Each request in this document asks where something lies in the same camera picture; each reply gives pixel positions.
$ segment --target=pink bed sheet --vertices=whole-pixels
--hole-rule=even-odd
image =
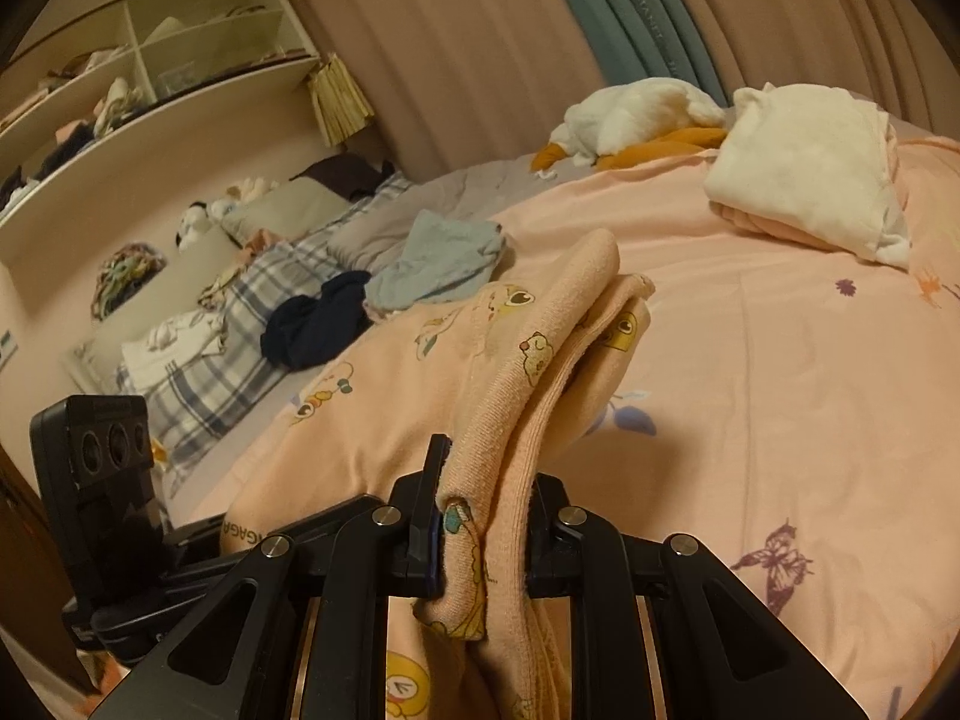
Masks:
[[[909,708],[960,626],[954,146],[901,147],[911,274],[738,232],[707,208],[715,152],[496,217],[515,250],[506,274],[606,227],[623,271],[656,283],[616,396],[544,471],[624,532],[699,536],[883,720]],[[257,462],[244,456],[196,514],[223,511]]]

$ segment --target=beige wall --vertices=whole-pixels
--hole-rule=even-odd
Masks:
[[[185,132],[162,152],[117,165],[78,187],[35,251],[0,266],[0,333],[19,351],[0,371],[0,445],[34,488],[31,416],[75,386],[58,357],[92,329],[89,305],[99,264],[125,242],[147,241],[171,256],[179,216],[247,175],[282,180],[329,154],[306,91],[285,93]]]

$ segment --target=gray blanket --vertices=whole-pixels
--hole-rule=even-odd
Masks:
[[[565,159],[554,165],[556,177],[543,179],[530,172],[530,159],[527,155],[465,167],[411,187],[389,204],[344,225],[330,238],[328,249],[342,268],[378,274],[400,258],[416,215],[424,209],[450,220],[484,220],[592,173],[591,167],[574,167],[573,160]]]

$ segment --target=plaid blanket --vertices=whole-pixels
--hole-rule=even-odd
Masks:
[[[287,374],[263,358],[260,335],[280,303],[294,295],[319,295],[326,281],[344,272],[326,247],[330,236],[411,186],[395,173],[375,196],[357,201],[306,238],[269,248],[229,288],[224,353],[175,370],[146,396],[151,435],[166,449],[165,473],[173,476],[164,485],[169,495],[176,495],[203,456]],[[122,366],[117,377],[121,391],[133,391]]]

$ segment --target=wall socket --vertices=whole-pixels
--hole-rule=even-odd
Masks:
[[[16,354],[16,339],[10,330],[5,330],[0,334],[0,370],[7,364],[13,355]]]

